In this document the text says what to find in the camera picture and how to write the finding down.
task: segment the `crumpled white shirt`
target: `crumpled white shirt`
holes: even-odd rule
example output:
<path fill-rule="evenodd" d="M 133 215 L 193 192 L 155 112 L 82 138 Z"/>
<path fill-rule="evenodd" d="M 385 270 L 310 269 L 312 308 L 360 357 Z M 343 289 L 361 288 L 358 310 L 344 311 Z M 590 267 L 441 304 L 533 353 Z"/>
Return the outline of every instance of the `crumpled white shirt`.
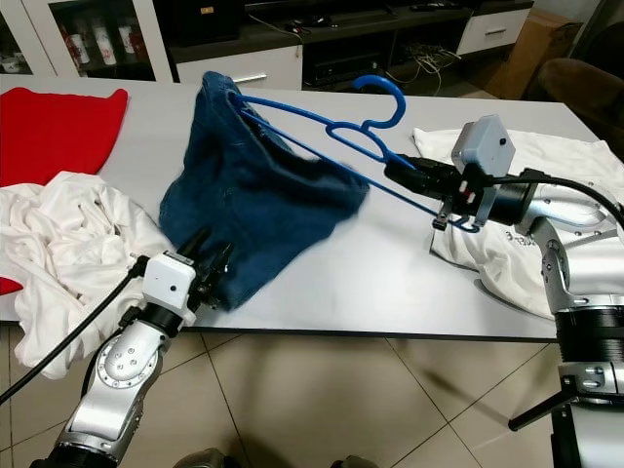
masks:
<path fill-rule="evenodd" d="M 450 152 L 459 130 L 424 132 L 414 129 L 420 154 L 452 164 Z M 508 131 L 516 147 L 509 174 L 524 168 L 579 181 L 592 181 L 624 201 L 624 164 L 604 141 L 588 143 L 575 139 Z M 448 228 L 435 231 L 433 252 L 447 261 L 479 271 L 491 293 L 512 304 L 553 319 L 540 275 L 541 252 L 534 241 L 518 234 L 513 226 L 488 222 L 478 234 Z"/>
<path fill-rule="evenodd" d="M 126 276 L 141 254 L 172 246 L 152 219 L 98 175 L 59 173 L 46 186 L 0 188 L 0 276 L 19 282 L 15 308 L 25 336 L 19 361 L 35 366 Z M 43 373 L 62 378 L 141 306 L 132 280 Z"/>

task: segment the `black cable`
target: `black cable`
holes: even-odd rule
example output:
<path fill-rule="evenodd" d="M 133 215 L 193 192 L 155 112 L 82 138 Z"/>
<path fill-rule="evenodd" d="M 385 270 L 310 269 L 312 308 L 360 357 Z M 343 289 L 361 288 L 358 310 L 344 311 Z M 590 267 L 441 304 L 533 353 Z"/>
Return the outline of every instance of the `black cable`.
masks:
<path fill-rule="evenodd" d="M 575 180 L 568 180 L 567 178 L 551 177 L 546 175 L 544 177 L 531 176 L 531 177 L 492 177 L 488 180 L 491 185 L 505 185 L 510 183 L 551 183 L 553 185 L 561 185 L 563 187 L 572 188 L 576 191 L 584 193 L 588 197 L 593 198 L 603 207 L 605 207 L 609 213 L 613 215 L 615 221 L 624 229 L 624 214 L 618 210 L 618 208 L 606 198 L 605 195 L 598 190 L 594 190 L 592 187 L 585 185 L 584 183 L 577 182 Z"/>
<path fill-rule="evenodd" d="M 87 316 L 71 333 L 61 341 L 55 349 L 48 353 L 34 368 L 32 368 L 24 377 L 18 380 L 15 384 L 11 385 L 0 395 L 0 405 L 3 405 L 7 400 L 13 397 L 19 390 L 21 390 L 30 380 L 35 378 L 39 372 L 41 372 L 51 361 L 53 361 L 63 349 L 65 349 L 69 343 L 71 343 L 86 327 L 88 327 L 93 320 L 95 320 L 99 314 L 101 314 L 108 305 L 113 301 L 117 295 L 132 281 L 133 278 L 143 275 L 145 272 L 145 265 L 148 258 L 141 256 L 136 263 L 130 269 L 126 277 L 117 285 L 117 287 L 101 302 L 101 304 L 94 309 L 94 311 Z"/>
<path fill-rule="evenodd" d="M 82 399 L 85 395 L 87 395 L 87 391 L 89 390 L 89 381 L 91 380 L 91 375 L 94 371 L 94 367 L 96 366 L 96 361 L 98 360 L 99 352 L 102 350 L 104 346 L 110 341 L 112 338 L 121 333 L 122 329 L 117 329 L 114 334 L 109 336 L 96 350 L 94 355 L 91 357 L 91 361 L 89 361 L 89 365 L 87 366 L 87 370 L 85 371 L 85 377 L 82 380 L 82 388 L 80 389 L 80 398 Z"/>

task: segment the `tiled floor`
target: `tiled floor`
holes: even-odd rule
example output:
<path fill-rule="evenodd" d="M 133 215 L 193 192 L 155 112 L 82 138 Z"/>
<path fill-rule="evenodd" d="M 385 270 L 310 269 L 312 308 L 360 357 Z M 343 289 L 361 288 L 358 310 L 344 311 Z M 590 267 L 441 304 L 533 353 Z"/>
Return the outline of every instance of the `tiled floor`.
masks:
<path fill-rule="evenodd" d="M 23 372 L 0 331 L 0 386 Z M 556 345 L 183 333 L 150 390 L 122 467 L 171 468 L 217 447 L 245 467 L 552 466 L 550 420 L 507 419 L 558 390 Z M 38 378 L 0 410 L 0 468 L 51 449 L 78 401 L 84 364 Z"/>

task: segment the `denim fabric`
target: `denim fabric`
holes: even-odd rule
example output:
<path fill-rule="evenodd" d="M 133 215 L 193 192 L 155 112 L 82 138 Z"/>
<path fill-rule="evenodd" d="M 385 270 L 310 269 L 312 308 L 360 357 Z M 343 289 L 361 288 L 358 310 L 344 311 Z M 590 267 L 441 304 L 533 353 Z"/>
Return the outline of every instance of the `denim fabric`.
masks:
<path fill-rule="evenodd" d="M 235 94 L 229 77 L 204 75 L 184 170 L 161 202 L 159 219 L 177 247 L 208 225 L 205 263 L 224 242 L 234 243 L 216 295 L 226 310 L 243 304 L 299 253 L 330 236 L 369 191 L 346 171 L 302 159 L 279 136 L 246 121 L 232 103 Z"/>

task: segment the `robotic arm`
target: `robotic arm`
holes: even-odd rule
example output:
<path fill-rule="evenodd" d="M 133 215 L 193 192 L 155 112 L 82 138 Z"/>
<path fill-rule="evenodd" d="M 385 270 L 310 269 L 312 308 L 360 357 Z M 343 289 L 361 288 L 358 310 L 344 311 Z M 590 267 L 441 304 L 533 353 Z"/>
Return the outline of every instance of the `robotic arm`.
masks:
<path fill-rule="evenodd" d="M 510 421 L 518 430 L 552 413 L 557 468 L 621 468 L 624 460 L 624 214 L 591 187 L 525 170 L 507 176 L 515 149 L 497 116 L 466 124 L 452 165 L 407 158 L 385 174 L 407 189 L 441 200 L 433 225 L 453 215 L 483 226 L 515 225 L 543 254 L 542 275 L 555 316 L 563 363 L 562 392 Z M 147 306 L 131 309 L 129 324 L 97 354 L 96 374 L 46 460 L 34 468 L 113 468 L 137 430 L 142 401 L 169 343 L 194 311 L 210 301 L 232 246 L 208 274 L 193 261 L 207 233 L 178 253 L 151 258 L 143 292 Z"/>

